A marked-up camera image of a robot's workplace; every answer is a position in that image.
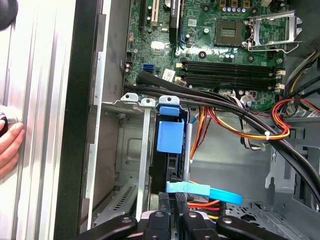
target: metal screw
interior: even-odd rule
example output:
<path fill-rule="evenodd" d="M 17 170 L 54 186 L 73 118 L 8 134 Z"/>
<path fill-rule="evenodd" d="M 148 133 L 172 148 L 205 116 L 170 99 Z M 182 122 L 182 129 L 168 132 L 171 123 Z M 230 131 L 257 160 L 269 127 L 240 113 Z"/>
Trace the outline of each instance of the metal screw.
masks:
<path fill-rule="evenodd" d="M 122 220 L 122 222 L 123 222 L 124 224 L 128 224 L 128 223 L 131 223 L 131 220 L 126 217 L 125 219 Z"/>
<path fill-rule="evenodd" d="M 226 223 L 226 224 L 231 224 L 231 223 L 232 223 L 232 220 L 231 220 L 230 218 L 228 218 L 228 217 L 222 218 L 222 221 L 223 221 L 224 223 Z"/>
<path fill-rule="evenodd" d="M 163 217 L 164 215 L 163 215 L 161 212 L 157 212 L 157 213 L 155 214 L 155 216 L 158 217 L 158 218 L 161 218 L 161 217 Z"/>
<path fill-rule="evenodd" d="M 197 214 L 195 212 L 189 212 L 189 216 L 192 218 L 196 218 Z"/>

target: side panel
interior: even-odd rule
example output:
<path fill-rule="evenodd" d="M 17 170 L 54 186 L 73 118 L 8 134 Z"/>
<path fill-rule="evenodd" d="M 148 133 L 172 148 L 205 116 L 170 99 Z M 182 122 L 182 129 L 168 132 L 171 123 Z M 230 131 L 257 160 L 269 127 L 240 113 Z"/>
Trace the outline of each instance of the side panel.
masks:
<path fill-rule="evenodd" d="M 26 137 L 17 167 L 0 180 L 0 239 L 53 236 L 75 0 L 19 0 L 0 32 L 0 104 Z"/>

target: finger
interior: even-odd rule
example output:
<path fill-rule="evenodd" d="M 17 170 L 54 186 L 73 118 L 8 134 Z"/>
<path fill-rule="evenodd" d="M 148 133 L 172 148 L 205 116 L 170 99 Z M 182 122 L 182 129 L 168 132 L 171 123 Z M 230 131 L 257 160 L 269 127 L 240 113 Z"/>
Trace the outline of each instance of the finger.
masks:
<path fill-rule="evenodd" d="M 4 128 L 6 122 L 4 120 L 0 120 L 0 131 Z"/>
<path fill-rule="evenodd" d="M 18 152 L 20 145 L 22 141 L 24 140 L 25 131 L 22 130 L 19 135 L 15 138 L 13 143 L 4 150 L 2 154 L 0 154 L 0 168 L 7 164 L 8 161 L 10 161 L 14 155 Z"/>
<path fill-rule="evenodd" d="M 16 166 L 19 159 L 19 154 L 16 153 L 13 158 L 3 167 L 0 167 L 0 179 L 2 179 L 5 175 L 11 172 L 12 169 Z"/>
<path fill-rule="evenodd" d="M 24 125 L 22 123 L 14 124 L 2 137 L 0 137 L 0 154 L 2 154 L 16 139 Z"/>

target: blue sata port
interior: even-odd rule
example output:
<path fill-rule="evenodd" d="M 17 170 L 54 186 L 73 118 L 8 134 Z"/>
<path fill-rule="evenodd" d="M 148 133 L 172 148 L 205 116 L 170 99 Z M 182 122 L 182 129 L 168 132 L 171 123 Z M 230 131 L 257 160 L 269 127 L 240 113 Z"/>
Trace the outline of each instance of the blue sata port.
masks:
<path fill-rule="evenodd" d="M 154 64 L 143 64 L 142 70 L 146 71 L 147 73 L 153 74 L 155 71 L 155 65 Z"/>

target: cpu socket lever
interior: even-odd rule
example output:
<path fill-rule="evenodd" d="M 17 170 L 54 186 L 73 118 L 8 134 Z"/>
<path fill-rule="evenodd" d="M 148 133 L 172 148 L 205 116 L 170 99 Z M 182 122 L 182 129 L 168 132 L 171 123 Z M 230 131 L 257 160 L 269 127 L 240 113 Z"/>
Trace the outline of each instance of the cpu socket lever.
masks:
<path fill-rule="evenodd" d="M 275 21 L 277 19 L 287 19 L 286 25 L 286 39 L 284 40 L 270 40 L 268 43 L 261 43 L 260 42 L 260 29 L 262 22 L 265 20 L 268 21 Z M 246 42 L 242 43 L 244 48 L 247 48 L 249 52 L 270 52 L 270 51 L 282 51 L 285 54 L 289 54 L 295 49 L 299 47 L 299 43 L 301 41 L 296 41 L 296 37 L 301 33 L 302 28 L 298 27 L 303 21 L 295 16 L 295 11 L 286 11 L 280 12 L 275 14 L 268 14 L 268 15 L 261 15 L 261 16 L 253 16 L 249 17 L 247 20 L 244 21 L 244 25 L 249 27 L 250 30 L 250 37 L 246 40 Z M 295 46 L 290 49 L 286 50 L 286 45 L 295 44 Z M 283 46 L 282 48 L 267 48 L 273 47 L 276 45 Z"/>

